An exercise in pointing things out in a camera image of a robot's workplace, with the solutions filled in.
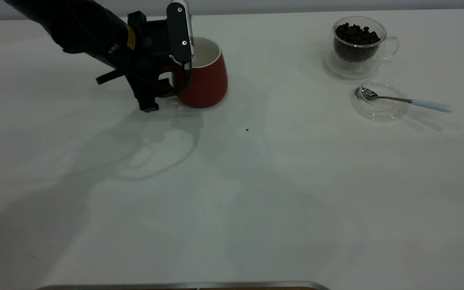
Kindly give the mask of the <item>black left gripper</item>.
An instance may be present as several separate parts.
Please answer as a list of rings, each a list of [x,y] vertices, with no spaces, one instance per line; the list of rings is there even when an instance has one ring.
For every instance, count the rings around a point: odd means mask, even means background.
[[[142,30],[146,22],[146,16],[140,11],[128,14],[126,47],[131,50],[131,60],[127,66],[126,79],[138,102],[139,109],[142,112],[154,112],[160,108],[155,101],[156,88],[153,86],[153,81],[155,77],[158,77],[158,74],[156,62],[151,57],[151,41],[144,38]],[[158,53],[162,61],[168,61],[170,41],[167,20],[160,21],[158,28]],[[177,64],[172,62],[162,68],[161,74],[163,73],[171,73],[171,76],[158,80],[161,89],[157,93],[157,97],[179,95],[189,85],[192,63]]]

